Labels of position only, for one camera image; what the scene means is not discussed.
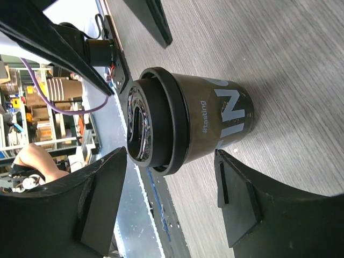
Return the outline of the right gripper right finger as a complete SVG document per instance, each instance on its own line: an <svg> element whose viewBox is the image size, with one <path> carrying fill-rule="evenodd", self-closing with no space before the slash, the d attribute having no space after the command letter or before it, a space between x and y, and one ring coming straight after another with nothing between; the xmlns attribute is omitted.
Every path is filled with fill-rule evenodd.
<svg viewBox="0 0 344 258"><path fill-rule="evenodd" d="M236 257L343 257L343 195L268 177L218 149L218 206Z"/></svg>

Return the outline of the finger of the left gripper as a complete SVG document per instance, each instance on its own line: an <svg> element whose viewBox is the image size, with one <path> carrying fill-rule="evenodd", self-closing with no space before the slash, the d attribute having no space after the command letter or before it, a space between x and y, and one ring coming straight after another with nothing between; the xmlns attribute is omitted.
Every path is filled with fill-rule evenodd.
<svg viewBox="0 0 344 258"><path fill-rule="evenodd" d="M125 0L124 3L161 47L171 45L173 38L160 0Z"/></svg>
<svg viewBox="0 0 344 258"><path fill-rule="evenodd" d="M112 89L32 1L1 1L1 32L29 52L81 75L107 96Z"/></svg>

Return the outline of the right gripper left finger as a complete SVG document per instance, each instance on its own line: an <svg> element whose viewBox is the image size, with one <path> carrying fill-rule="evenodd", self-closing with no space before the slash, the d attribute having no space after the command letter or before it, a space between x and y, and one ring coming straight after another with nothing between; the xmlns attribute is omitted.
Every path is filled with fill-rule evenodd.
<svg viewBox="0 0 344 258"><path fill-rule="evenodd" d="M127 167L120 147L65 177L1 195L1 257L105 257Z"/></svg>

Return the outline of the black cup lid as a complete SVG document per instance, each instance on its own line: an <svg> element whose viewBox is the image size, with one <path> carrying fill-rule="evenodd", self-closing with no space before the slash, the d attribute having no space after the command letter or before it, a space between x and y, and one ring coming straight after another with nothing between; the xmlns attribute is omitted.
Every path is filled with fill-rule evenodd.
<svg viewBox="0 0 344 258"><path fill-rule="evenodd" d="M163 176L176 173L190 136L185 101L172 73L161 67L145 69L128 92L127 116L132 161Z"/></svg>

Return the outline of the dark coffee cup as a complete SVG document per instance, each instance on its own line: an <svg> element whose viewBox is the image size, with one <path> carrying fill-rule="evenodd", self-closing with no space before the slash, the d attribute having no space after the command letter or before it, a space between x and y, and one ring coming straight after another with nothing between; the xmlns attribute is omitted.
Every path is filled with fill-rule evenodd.
<svg viewBox="0 0 344 258"><path fill-rule="evenodd" d="M232 81L173 75L189 117L188 163L243 139L252 129L254 105L248 91Z"/></svg>

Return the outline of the person's bare forearm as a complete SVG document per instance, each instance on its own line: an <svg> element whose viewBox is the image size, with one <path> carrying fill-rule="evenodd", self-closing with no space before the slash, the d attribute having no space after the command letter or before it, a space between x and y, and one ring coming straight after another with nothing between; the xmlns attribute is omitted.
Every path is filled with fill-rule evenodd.
<svg viewBox="0 0 344 258"><path fill-rule="evenodd" d="M69 174L57 167L50 153L35 144L24 146L12 163L12 168L22 170L24 167L40 172L45 183L53 182Z"/></svg>

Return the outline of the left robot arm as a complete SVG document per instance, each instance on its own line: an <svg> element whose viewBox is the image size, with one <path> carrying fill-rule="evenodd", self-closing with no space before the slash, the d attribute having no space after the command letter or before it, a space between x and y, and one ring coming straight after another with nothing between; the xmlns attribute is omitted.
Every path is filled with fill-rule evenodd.
<svg viewBox="0 0 344 258"><path fill-rule="evenodd" d="M48 62L81 75L107 96L113 91L95 67L121 63L112 27L100 39L88 39L68 24L55 24L44 13L53 1L1 1L1 32L20 47Z"/></svg>

